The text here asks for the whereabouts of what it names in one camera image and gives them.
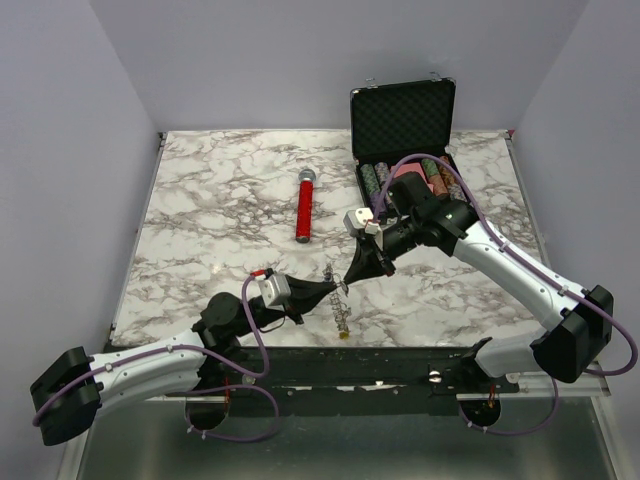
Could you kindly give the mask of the round metal keyring disc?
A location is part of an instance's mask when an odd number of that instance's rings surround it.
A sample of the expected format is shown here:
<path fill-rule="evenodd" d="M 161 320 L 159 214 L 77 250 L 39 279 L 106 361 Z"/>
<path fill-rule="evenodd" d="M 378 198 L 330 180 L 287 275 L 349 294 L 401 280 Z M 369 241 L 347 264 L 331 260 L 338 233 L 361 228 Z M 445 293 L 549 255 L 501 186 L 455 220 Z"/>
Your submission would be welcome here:
<path fill-rule="evenodd" d="M 343 300 L 343 297 L 347 296 L 343 294 L 342 290 L 338 286 L 338 283 L 343 281 L 340 275 L 334 272 L 333 265 L 331 263 L 327 263 L 325 265 L 323 277 L 325 282 L 333 282 L 336 285 L 336 289 L 329 295 L 329 302 L 334 316 L 334 321 L 337 326 L 338 336 L 341 340 L 346 340 L 350 336 L 348 319 L 351 316 L 351 309 Z"/>

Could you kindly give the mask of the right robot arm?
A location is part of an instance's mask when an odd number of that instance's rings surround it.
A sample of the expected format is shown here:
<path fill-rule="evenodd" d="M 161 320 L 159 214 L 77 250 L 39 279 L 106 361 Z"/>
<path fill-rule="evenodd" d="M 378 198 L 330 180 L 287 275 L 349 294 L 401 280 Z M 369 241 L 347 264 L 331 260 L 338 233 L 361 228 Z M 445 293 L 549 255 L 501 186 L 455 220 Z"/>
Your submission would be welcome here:
<path fill-rule="evenodd" d="M 609 343 L 612 326 L 605 318 L 614 299 L 607 289 L 586 289 L 546 268 L 494 226 L 482 225 L 469 203 L 435 196 L 417 173 L 394 179 L 390 190 L 400 214 L 394 224 L 381 227 L 365 207 L 345 214 L 357 242 L 346 284 L 391 276 L 398 257 L 417 246 L 436 247 L 484 273 L 540 324 L 534 332 L 477 342 L 459 370 L 467 389 L 480 392 L 498 377 L 536 371 L 573 383 Z"/>

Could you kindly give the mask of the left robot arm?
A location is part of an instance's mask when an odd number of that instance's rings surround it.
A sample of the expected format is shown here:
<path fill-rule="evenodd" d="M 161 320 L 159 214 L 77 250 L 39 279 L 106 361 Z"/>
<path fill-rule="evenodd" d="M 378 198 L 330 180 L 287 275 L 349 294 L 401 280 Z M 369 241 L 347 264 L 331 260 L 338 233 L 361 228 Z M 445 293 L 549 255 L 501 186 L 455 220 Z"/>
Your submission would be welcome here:
<path fill-rule="evenodd" d="M 31 385 L 32 420 L 47 446 L 87 431 L 102 414 L 164 394 L 225 390 L 225 372 L 262 379 L 270 360 L 263 328 L 280 320 L 302 324 L 333 293 L 335 281 L 312 282 L 265 270 L 251 274 L 241 295 L 214 295 L 188 329 L 112 353 L 76 347 L 61 354 Z"/>

